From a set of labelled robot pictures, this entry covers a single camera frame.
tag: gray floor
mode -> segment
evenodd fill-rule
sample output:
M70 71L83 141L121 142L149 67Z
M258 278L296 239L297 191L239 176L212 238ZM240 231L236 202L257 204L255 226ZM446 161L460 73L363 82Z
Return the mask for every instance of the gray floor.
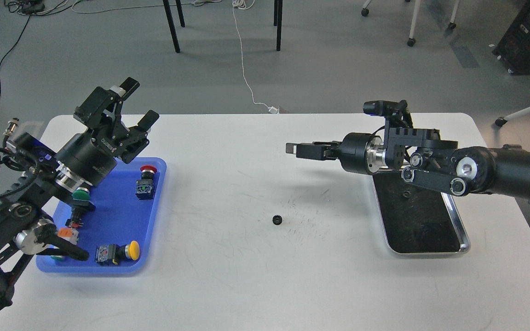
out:
M501 130L492 126L496 117L530 106L530 76L510 76L490 47L524 0L462 1L454 31L446 31L453 2L426 0L413 48L406 40L414 4L376 1L362 17L362 2L287 0L281 52L275 51L273 0L236 11L256 101L289 113L353 113L364 101L406 99L417 113L467 113L489 147L513 143L530 151L530 115ZM18 117L23 129L40 136L52 117L71 114L95 86L108 88L128 76L141 88L125 114L265 113L252 104L242 79L230 3L184 6L187 27L177 26L181 54L174 52L161 7L33 17L2 66L0 134ZM118 6L132 2L92 0L76 8ZM0 2L0 59L26 19ZM14 179L3 174L0 190ZM519 205L530 224L530 205Z

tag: caster wheel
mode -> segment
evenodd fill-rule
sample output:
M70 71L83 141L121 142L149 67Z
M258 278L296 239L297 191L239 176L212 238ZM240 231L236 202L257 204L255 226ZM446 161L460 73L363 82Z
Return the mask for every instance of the caster wheel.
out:
M506 124L508 121L504 119L504 117L498 117L496 121L494 121L494 124L498 127L502 127L504 124Z

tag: blue tray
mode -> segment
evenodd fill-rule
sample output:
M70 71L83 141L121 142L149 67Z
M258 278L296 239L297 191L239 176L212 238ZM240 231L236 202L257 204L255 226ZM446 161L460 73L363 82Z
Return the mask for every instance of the blue tray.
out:
M134 194L136 181L140 179L140 167L150 164L158 171L154 178L154 199L139 200ZM116 168L97 187L91 190L91 202L95 210L83 217L83 226L78 229L77 245L88 251L87 261L65 258L57 261L50 256L36 256L36 266L49 273L131 273L141 268L147 260L156 209L161 197L167 164L156 157L137 157L130 164L118 161ZM71 207L59 202L54 212L57 228L65 226L71 216ZM137 261L124 260L118 266L100 266L95 262L95 250L103 244L125 245L136 240L140 245Z

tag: robotic arm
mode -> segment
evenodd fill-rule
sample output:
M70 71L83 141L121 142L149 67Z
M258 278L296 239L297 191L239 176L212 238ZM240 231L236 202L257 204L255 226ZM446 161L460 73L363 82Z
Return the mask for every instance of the robotic arm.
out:
M414 128L405 100L366 102L363 111L385 117L383 141L377 131L350 133L343 141L287 143L286 153L339 159L345 171L359 174L374 175L381 168L401 171L404 182L452 195L497 193L530 203L530 152L521 146L458 149L457 141L441 140L439 130ZM408 155L412 147L416 149Z
M132 78L109 90L95 88L75 110L74 118L87 130L76 134L55 153L27 133L7 140L16 123L11 121L0 147L0 165L23 171L17 183L0 194L0 310L12 304L14 285L34 254L66 255L87 260L89 253L57 236L52 217L42 206L52 198L70 204L78 188L97 186L119 158L130 163L148 144L147 134L158 119L150 110L136 126L121 121L122 103L139 87ZM51 244L58 249L46 249ZM9 272L1 265L13 254L23 255Z

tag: white cable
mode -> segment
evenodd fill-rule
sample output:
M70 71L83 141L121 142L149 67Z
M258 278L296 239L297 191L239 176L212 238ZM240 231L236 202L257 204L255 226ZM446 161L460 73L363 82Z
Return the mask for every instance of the white cable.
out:
M238 8L242 11L250 9L254 4L255 4L255 0L253 0L251 6L247 7L245 0L232 0L232 7Z
M65 1L61 2L61 4L59 4L59 5L56 6L56 7L52 7L52 9L48 9L47 11L41 11L41 12L38 12L38 13L35 13L35 14L36 14L36 15L40 15L40 14L42 14L42 13L50 13L50 12L53 11L53 10L61 9L62 7L64 7L64 6L67 4L67 2L69 2L69 0L65 0Z
M103 11L96 11L96 12L78 12L75 10L75 5L78 4L80 1L75 1L75 3L73 4L73 6L71 6L71 10L75 13L102 13L102 12L109 12L109 11L117 11L117 10L122 10L122 9L134 9L134 8L151 8L151 7L163 7L164 5L151 5L151 6L135 6L135 7L122 7L122 8L112 8L112 9L105 9ZM185 2L183 3L182 5L193 5L193 6L196 6L196 7L199 7L199 6L202 6L204 4L208 4L208 3L218 3L218 2L222 2L222 0L193 0L193 2Z
M236 32L238 33L238 40L240 41L240 63L242 65L242 77L244 78L244 82L247 84L248 89L251 91L251 97L253 99L253 103L256 104L256 105L263 105L263 106L267 107L267 109L271 113L272 109L276 109L276 108L275 107L269 107L265 103L257 103L257 102L255 102L255 95L253 94L253 89L248 84L247 78L244 75L244 54L242 52L242 38L240 38L240 31L238 31L238 24L236 23L236 14L234 13L234 8L237 8L237 7L234 6L234 1L236 1L236 0L233 0L232 15L234 17L234 27L236 27Z

